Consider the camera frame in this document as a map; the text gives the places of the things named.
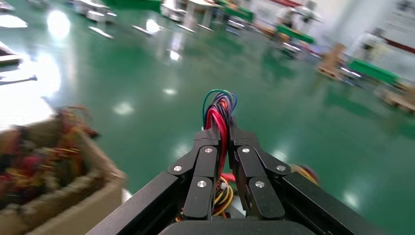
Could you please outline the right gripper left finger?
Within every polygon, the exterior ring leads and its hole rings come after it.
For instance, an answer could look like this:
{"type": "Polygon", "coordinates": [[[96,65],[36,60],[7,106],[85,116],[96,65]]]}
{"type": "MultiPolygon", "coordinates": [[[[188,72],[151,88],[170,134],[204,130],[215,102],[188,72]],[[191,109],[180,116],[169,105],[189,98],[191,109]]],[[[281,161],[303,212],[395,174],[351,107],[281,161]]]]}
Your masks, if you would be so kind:
{"type": "Polygon", "coordinates": [[[168,173],[180,179],[184,220],[211,220],[220,153],[220,132],[211,127],[197,132],[192,149],[168,168],[168,173]]]}

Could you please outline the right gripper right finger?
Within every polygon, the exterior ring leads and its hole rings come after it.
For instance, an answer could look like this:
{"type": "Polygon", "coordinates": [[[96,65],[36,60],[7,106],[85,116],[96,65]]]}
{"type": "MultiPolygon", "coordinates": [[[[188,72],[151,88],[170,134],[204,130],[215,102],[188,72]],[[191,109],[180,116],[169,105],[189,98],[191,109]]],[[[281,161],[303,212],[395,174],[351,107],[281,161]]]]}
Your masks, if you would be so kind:
{"type": "Polygon", "coordinates": [[[290,166],[263,150],[257,135],[239,128],[235,117],[231,117],[229,135],[229,166],[246,215],[281,220],[285,210],[278,187],[279,181],[290,174],[290,166]]]}

